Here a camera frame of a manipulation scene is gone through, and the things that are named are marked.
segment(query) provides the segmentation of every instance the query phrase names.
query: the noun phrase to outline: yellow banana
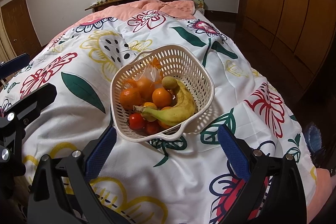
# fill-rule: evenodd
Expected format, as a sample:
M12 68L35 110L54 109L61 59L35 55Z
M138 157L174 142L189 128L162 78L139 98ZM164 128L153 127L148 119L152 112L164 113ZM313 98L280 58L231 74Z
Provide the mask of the yellow banana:
M176 96L177 104L169 109L158 111L150 107L134 106L134 110L141 114L148 114L169 126L176 126L190 118L196 109L193 95L187 87L179 80L178 86L172 89Z

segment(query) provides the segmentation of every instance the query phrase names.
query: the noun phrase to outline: baseboard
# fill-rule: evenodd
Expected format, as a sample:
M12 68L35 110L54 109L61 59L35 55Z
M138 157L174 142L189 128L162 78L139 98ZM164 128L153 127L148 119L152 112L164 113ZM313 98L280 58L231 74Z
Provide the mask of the baseboard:
M237 13L205 10L204 16L210 21L236 22Z

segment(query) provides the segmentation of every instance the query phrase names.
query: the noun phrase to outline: basket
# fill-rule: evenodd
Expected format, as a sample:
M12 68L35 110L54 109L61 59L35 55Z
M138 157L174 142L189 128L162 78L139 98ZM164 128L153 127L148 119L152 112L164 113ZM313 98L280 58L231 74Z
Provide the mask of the basket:
M195 114L184 122L151 136L143 136L131 130L127 119L132 111L126 111L119 102L120 93L125 88L124 80L144 71L152 58L159 60L164 76L172 76L183 82L196 102ZM143 51L128 65L122 67L113 77L110 87L112 117L119 135L131 142L145 142L152 139L174 141L193 120L201 116L210 106L215 95L213 81L197 58L185 47L166 45L151 51Z

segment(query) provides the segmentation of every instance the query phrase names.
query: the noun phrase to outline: bed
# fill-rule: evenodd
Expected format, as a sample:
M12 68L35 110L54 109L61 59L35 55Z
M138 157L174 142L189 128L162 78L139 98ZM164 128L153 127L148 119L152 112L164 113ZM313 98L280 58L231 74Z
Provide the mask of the bed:
M132 143L119 137L100 175L90 182L101 203L130 223L218 223L245 183L218 143L217 129L225 124L266 155L292 154L309 208L319 173L299 123L276 88L194 10L192 1L143 0L90 14L16 73L0 93L2 111L47 82L58 93L26 128L27 183L42 155L67 156L98 138L110 121L113 75L139 52L166 44L185 46L201 61L214 81L215 99L204 117L173 142ZM63 182L73 194L69 181ZM265 181L266 194L251 217L259 214L271 182ZM24 211L23 204L18 207Z

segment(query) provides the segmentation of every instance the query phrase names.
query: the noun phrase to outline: floor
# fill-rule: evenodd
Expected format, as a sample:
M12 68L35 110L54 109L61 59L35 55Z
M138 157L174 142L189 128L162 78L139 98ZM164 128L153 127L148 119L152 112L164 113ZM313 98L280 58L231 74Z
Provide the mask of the floor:
M326 156L320 160L324 168L333 168L336 164L336 98L333 94L304 94L290 71L271 53L264 44L246 30L238 30L234 22L212 21L228 37L233 39L251 67L265 76L278 90L285 104L295 114L303 130L314 122L322 133L322 144L326 147Z

